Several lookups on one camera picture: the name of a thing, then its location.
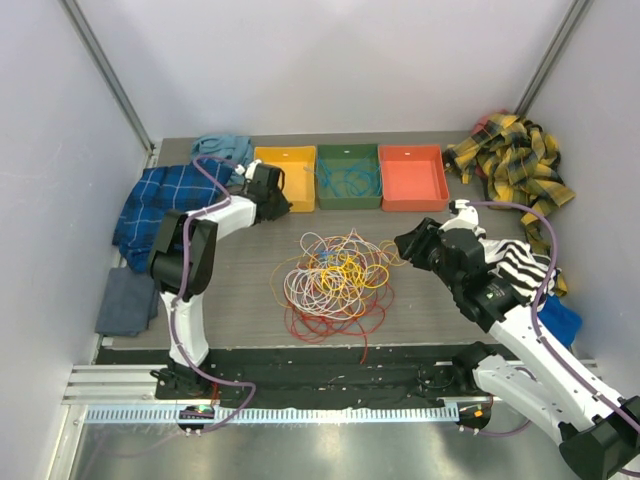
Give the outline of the yellow plastic bin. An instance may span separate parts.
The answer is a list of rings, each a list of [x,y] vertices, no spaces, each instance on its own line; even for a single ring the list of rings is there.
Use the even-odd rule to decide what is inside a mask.
[[[258,146],[254,158],[279,167],[284,172],[283,193],[292,204],[292,213],[315,210],[315,146]]]

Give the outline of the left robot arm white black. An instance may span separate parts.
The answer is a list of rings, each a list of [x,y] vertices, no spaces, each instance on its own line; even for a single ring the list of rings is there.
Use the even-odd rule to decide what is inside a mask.
[[[213,274],[217,242],[231,234],[289,213],[285,173],[255,160],[240,169],[240,190],[221,189],[221,198],[194,210],[170,210],[162,219],[149,255],[147,271],[166,308],[171,346],[167,366],[154,375],[177,382],[190,398],[205,397],[213,385],[206,369],[203,293]]]

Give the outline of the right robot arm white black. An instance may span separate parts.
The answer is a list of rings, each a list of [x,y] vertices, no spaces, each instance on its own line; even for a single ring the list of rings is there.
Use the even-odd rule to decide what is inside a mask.
[[[609,479],[639,455],[639,399],[608,387],[535,318],[536,309],[486,261],[476,221],[424,218],[394,243],[413,267],[433,272],[464,317],[523,363],[477,342],[454,359],[457,391],[499,397],[544,431],[581,479]]]

